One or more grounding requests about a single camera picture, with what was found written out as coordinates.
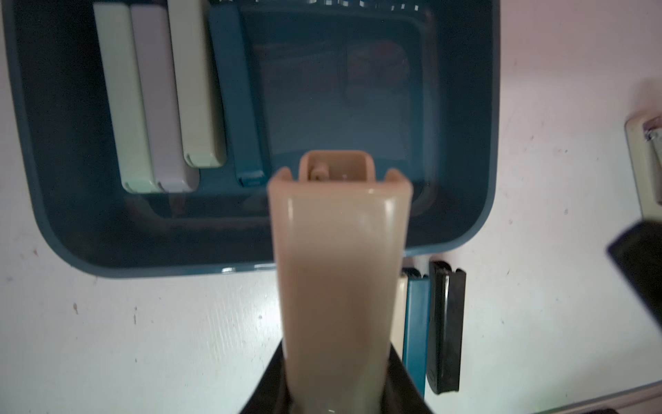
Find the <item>light green clip bar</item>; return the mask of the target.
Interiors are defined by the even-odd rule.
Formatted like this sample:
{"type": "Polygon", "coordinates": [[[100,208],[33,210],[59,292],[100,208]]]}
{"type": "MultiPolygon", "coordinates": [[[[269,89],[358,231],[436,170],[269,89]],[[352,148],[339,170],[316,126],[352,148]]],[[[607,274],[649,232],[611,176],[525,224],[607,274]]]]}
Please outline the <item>light green clip bar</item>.
{"type": "Polygon", "coordinates": [[[93,12],[122,187],[133,194],[159,193],[129,6],[97,2],[93,12]]]}

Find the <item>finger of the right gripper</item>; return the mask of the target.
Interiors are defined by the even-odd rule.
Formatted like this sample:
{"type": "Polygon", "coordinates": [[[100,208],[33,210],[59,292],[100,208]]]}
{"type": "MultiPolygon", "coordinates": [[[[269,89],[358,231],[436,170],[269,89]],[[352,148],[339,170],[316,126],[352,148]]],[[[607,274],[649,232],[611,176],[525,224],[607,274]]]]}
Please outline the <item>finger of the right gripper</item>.
{"type": "Polygon", "coordinates": [[[644,220],[635,224],[607,251],[661,329],[661,222],[644,220]]]}

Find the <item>dark teal clip bar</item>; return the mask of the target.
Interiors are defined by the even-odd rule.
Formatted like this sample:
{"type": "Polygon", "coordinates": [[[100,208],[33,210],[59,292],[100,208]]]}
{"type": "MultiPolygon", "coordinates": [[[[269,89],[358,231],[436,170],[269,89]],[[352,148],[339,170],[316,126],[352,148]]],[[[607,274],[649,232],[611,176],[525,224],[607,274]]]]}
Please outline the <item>dark teal clip bar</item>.
{"type": "Polygon", "coordinates": [[[269,153],[253,53],[237,3],[211,6],[210,34],[235,176],[243,187],[268,181],[269,153]]]}

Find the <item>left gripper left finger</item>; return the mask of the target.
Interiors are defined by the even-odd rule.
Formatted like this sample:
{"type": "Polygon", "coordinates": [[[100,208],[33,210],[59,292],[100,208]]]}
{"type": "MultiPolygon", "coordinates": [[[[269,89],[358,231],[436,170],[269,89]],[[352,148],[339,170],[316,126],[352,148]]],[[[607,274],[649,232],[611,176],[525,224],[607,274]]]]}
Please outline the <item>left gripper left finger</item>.
{"type": "Polygon", "coordinates": [[[240,414],[288,412],[288,387],[284,370],[283,343],[279,343],[252,396],[240,414]]]}

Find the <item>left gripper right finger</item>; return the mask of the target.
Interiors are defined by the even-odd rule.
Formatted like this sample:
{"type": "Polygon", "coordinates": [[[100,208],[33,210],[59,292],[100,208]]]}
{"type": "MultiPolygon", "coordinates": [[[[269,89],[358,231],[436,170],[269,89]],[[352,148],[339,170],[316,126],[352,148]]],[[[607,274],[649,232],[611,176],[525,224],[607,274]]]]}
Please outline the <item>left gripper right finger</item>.
{"type": "Polygon", "coordinates": [[[384,414],[432,413],[393,346],[387,364],[381,412],[384,414]]]}

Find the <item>grey clip bar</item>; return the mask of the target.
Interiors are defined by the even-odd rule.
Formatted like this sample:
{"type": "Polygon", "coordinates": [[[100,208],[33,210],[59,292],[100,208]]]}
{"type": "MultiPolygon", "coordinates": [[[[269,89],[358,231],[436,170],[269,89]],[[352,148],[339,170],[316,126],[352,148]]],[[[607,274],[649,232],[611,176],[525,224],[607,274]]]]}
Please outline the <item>grey clip bar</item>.
{"type": "Polygon", "coordinates": [[[145,3],[129,10],[157,186],[164,193],[191,193],[199,172],[184,159],[167,9],[145,3]]]}

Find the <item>beige clip bar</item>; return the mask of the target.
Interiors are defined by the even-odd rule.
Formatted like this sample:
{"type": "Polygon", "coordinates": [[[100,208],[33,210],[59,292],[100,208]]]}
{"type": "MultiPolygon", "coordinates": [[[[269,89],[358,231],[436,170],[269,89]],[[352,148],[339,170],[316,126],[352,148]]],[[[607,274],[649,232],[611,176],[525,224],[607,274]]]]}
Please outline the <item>beige clip bar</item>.
{"type": "Polygon", "coordinates": [[[377,413],[413,187],[363,151],[306,153],[267,186],[294,413],[377,413]]]}

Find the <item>teal plastic storage box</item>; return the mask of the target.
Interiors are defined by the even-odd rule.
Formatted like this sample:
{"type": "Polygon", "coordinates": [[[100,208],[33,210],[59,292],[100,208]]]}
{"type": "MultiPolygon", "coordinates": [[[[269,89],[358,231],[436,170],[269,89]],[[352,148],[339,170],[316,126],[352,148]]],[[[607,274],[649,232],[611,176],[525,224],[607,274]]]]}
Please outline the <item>teal plastic storage box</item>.
{"type": "Polygon", "coordinates": [[[360,150],[414,195],[405,252],[457,248],[483,226],[498,151],[498,1],[213,1],[240,19],[263,129],[227,109],[227,161],[182,195],[120,181],[89,1],[5,1],[10,88],[34,218],[50,248],[105,278],[245,272],[273,263],[267,181],[310,150],[360,150]]]}

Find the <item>pale green clip bar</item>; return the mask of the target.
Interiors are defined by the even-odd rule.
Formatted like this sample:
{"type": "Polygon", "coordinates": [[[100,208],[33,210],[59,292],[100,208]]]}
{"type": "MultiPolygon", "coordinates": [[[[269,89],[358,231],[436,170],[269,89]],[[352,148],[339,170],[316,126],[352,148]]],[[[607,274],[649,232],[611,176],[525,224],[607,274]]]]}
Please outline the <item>pale green clip bar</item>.
{"type": "Polygon", "coordinates": [[[191,167],[221,167],[227,155],[210,44],[210,3],[169,1],[167,8],[184,158],[191,167]]]}

